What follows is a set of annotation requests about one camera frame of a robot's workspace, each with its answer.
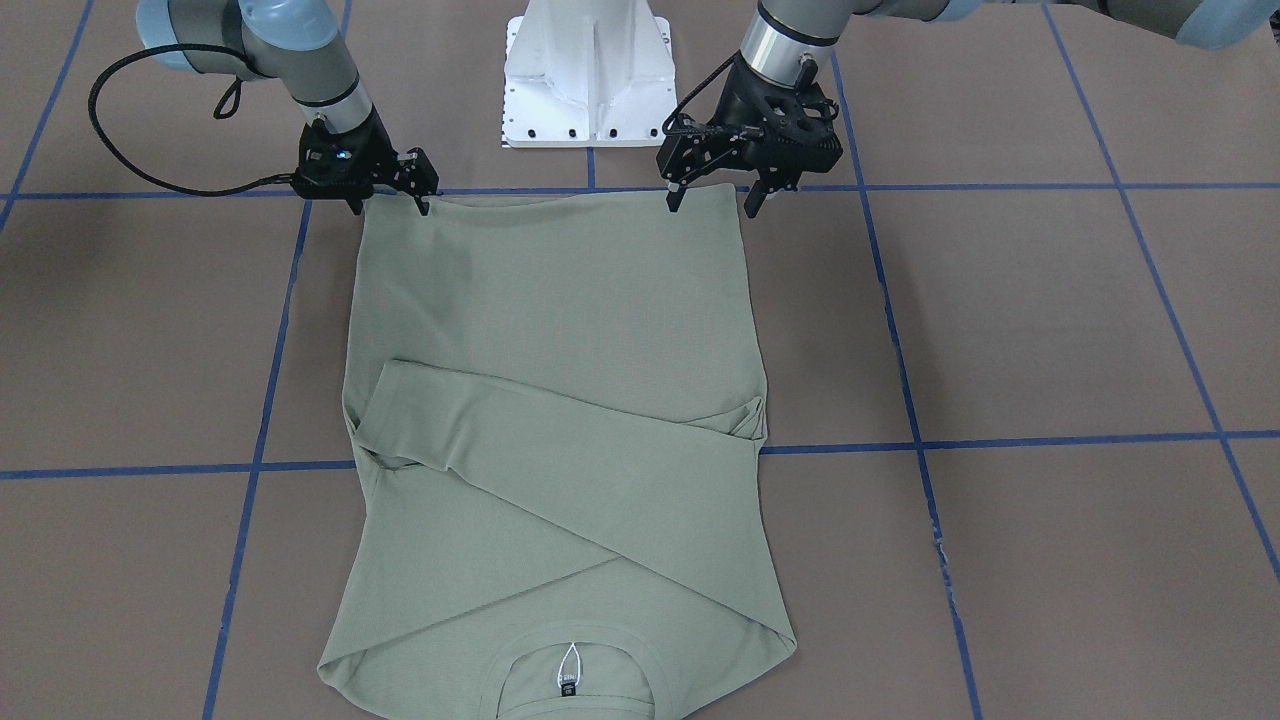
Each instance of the floor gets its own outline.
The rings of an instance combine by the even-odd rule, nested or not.
[[[652,150],[499,147],[522,0],[333,4],[448,192],[658,184]],[[652,5],[685,91],[754,0]],[[0,716],[369,717],[314,669],[362,521],[361,224],[115,164],[84,97],[132,10],[0,9]],[[800,651],[696,717],[1280,716],[1270,35],[1207,54],[988,5],[859,19],[837,59],[846,159],[742,223]],[[104,122],[180,182],[289,169],[283,88],[215,122],[224,87],[134,67]]]

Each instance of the black cable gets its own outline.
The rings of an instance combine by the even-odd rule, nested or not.
[[[692,92],[690,92],[689,95],[686,95],[685,99],[681,100],[678,105],[676,105],[676,109],[672,110],[671,114],[667,115],[667,119],[662,123],[662,132],[663,132],[663,135],[707,135],[708,133],[707,129],[684,129],[684,128],[682,129],[676,129],[672,126],[676,124],[676,118],[680,115],[680,111],[685,109],[685,105],[689,105],[689,102],[694,97],[696,97],[698,94],[700,94],[701,91],[707,90],[708,85],[716,82],[716,78],[718,78],[721,76],[721,73],[723,73],[726,69],[728,69],[730,65],[733,64],[733,59],[735,58],[737,58],[737,53],[730,55],[727,60],[724,60],[723,63],[721,63],[721,67],[716,68],[716,70],[712,74],[707,76],[707,79],[704,79],[703,82],[698,83],[698,87],[695,87]]]
[[[244,81],[242,81],[241,78],[236,78],[232,81],[232,86],[227,88],[227,92],[223,94],[221,100],[219,100],[218,105],[214,108],[215,120],[225,120],[227,118],[234,115],[237,110],[239,110],[241,86],[243,85]],[[227,109],[227,102],[232,104],[229,110]]]
[[[90,124],[93,126],[93,132],[97,133],[97,138],[101,140],[102,145],[105,145],[106,149],[111,151],[111,155],[115,155],[115,159],[119,160],[122,165],[133,172],[133,174],[150,182],[151,184],[157,184],[165,190],[172,190],[174,192],[182,192],[183,195],[196,195],[200,197],[224,197],[227,195],[237,195],[239,192],[244,192],[246,190],[253,190],[255,187],[262,187],[264,184],[288,183],[293,178],[293,176],[282,173],[275,176],[266,176],[253,182],[244,183],[237,187],[228,187],[225,190],[198,190],[192,187],[183,187],[180,184],[174,184],[172,182],[163,181],[155,176],[147,174],[145,170],[131,163],[129,159],[125,158],[124,154],[115,147],[115,143],[111,142],[109,137],[106,137],[106,132],[102,129],[102,123],[100,123],[97,119],[97,96],[100,92],[102,92],[102,86],[106,85],[106,81],[111,79],[111,76],[120,72],[125,67],[137,63],[138,60],[145,60],[146,58],[152,58],[155,55],[163,55],[165,53],[177,53],[182,50],[192,50],[200,53],[221,53],[223,55],[230,55],[238,59],[239,61],[244,63],[244,65],[250,70],[257,73],[257,70],[255,70],[253,65],[250,63],[250,59],[243,53],[238,53],[236,50],[232,50],[230,47],[223,47],[221,45],[204,45],[200,42],[174,42],[172,45],[157,45],[155,47],[140,50],[138,53],[134,53],[132,55],[125,55],[124,58],[120,58],[115,63],[111,63],[111,67],[102,70],[102,73],[97,76],[97,79],[93,81],[93,87],[91,87],[88,91],[88,122]],[[238,85],[233,83],[233,88],[238,90]],[[215,117],[223,109],[232,91],[228,90],[227,95],[223,96],[223,101],[219,102],[218,109],[214,110]],[[236,99],[236,105],[237,106],[239,105],[238,97]]]

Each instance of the sage green shirt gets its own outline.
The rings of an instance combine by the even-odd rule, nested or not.
[[[795,650],[733,188],[521,202],[369,204],[320,676],[393,719],[677,720]]]

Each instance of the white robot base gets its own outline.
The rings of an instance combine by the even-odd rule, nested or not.
[[[507,147],[657,146],[676,108],[671,24],[646,0],[530,0],[506,76]]]

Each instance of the t-shirt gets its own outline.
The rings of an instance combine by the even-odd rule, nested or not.
[[[677,720],[794,652],[735,200],[370,201],[325,683],[392,719]]]

